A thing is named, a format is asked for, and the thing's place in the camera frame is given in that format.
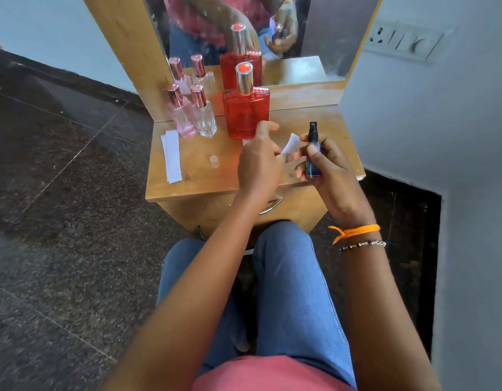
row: red liquid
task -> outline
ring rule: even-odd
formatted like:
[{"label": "red liquid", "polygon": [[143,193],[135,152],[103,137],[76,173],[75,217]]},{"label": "red liquid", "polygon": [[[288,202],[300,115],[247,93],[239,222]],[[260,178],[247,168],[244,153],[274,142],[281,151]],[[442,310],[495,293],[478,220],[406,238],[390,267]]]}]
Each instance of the red liquid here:
[{"label": "red liquid", "polygon": [[248,95],[239,91],[224,93],[229,137],[237,140],[254,138],[258,122],[269,120],[269,97],[269,89],[264,87],[255,87]]},{"label": "red liquid", "polygon": [[244,55],[234,55],[228,52],[220,56],[224,89],[236,89],[236,65],[243,61],[252,64],[253,85],[262,85],[262,52],[247,51]]}]

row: hand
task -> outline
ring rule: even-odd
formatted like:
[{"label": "hand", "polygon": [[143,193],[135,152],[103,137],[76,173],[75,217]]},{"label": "hand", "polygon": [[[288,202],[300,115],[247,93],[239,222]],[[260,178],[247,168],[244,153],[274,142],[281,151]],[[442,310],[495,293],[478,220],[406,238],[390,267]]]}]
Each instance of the hand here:
[{"label": "hand", "polygon": [[[308,139],[308,134],[300,136],[300,141],[307,142]],[[309,144],[299,149],[297,155],[308,156],[321,170],[322,175],[310,178],[309,182],[318,190],[327,210],[342,229],[354,229],[376,223],[374,212],[346,156],[330,138],[323,138],[321,147],[323,153]],[[301,181],[308,180],[305,162],[296,166],[295,174]]]},{"label": "hand", "polygon": [[267,48],[274,54],[279,55],[287,52],[296,42],[298,38],[298,18],[296,16],[296,5],[293,0],[285,0],[276,12],[275,19],[276,26],[275,32],[287,29],[289,33],[285,39],[275,39],[274,43],[267,36],[265,41]]},{"label": "hand", "polygon": [[239,194],[253,198],[263,208],[273,196],[285,170],[285,163],[300,156],[281,155],[282,149],[269,137],[270,130],[278,130],[274,122],[261,121],[253,140],[244,146],[238,164]]},{"label": "hand", "polygon": [[231,26],[241,23],[246,26],[246,47],[248,51],[259,51],[260,41],[258,41],[258,34],[252,26],[247,16],[241,13],[236,8],[232,9],[232,12],[228,15],[227,21],[223,23],[223,33],[225,38],[225,47],[228,52],[233,51],[233,32],[231,31]]}]

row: floor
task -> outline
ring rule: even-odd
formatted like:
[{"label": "floor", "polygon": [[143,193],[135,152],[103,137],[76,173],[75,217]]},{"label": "floor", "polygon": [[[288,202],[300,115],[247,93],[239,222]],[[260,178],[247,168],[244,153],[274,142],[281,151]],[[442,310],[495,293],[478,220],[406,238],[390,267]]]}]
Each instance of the floor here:
[{"label": "floor", "polygon": [[[96,387],[154,309],[162,259],[187,233],[144,199],[152,119],[137,103],[0,61],[0,390]],[[437,235],[430,193],[402,185],[362,182],[419,330]],[[332,223],[311,237],[345,323]]]}]

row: person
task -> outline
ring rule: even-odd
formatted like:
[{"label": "person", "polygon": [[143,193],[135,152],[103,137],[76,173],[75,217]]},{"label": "person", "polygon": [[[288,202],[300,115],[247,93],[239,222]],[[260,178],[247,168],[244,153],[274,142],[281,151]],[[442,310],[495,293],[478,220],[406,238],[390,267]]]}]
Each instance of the person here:
[{"label": "person", "polygon": [[[246,25],[249,51],[262,51],[266,59],[287,52],[298,37],[294,0],[164,0],[169,15],[169,55],[191,67],[190,56],[203,55],[205,65],[219,65],[220,55],[232,49],[231,26]],[[270,28],[270,17],[275,25]],[[287,37],[272,40],[275,32]]]},{"label": "person", "polygon": [[[269,137],[278,127],[258,124],[240,157],[239,191],[208,241],[182,240],[167,254],[156,311],[104,391],[440,390],[383,246],[336,255],[345,263],[346,337],[311,238],[292,222],[270,226],[254,248],[256,353],[239,357],[244,344],[232,286],[254,221],[279,186],[286,162],[307,155],[320,168],[322,176],[310,182],[343,228],[376,223],[335,142],[323,138],[323,153],[308,145],[289,157]],[[295,170],[307,180],[304,164]],[[378,231],[347,238],[346,244],[376,240]]]}]

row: paper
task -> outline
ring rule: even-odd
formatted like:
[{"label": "paper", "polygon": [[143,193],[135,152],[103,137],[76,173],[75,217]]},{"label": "paper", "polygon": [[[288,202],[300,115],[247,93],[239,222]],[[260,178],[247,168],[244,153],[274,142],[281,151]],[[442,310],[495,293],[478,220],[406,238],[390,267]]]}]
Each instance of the paper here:
[{"label": "paper", "polygon": [[294,153],[298,150],[298,145],[300,144],[300,137],[291,133],[291,137],[289,138],[289,142],[282,149],[282,154],[294,155]]},{"label": "paper", "polygon": [[160,136],[162,149],[166,159],[166,177],[170,184],[182,181],[182,171],[180,170],[180,149],[178,146],[178,131],[168,130],[166,134]]}]

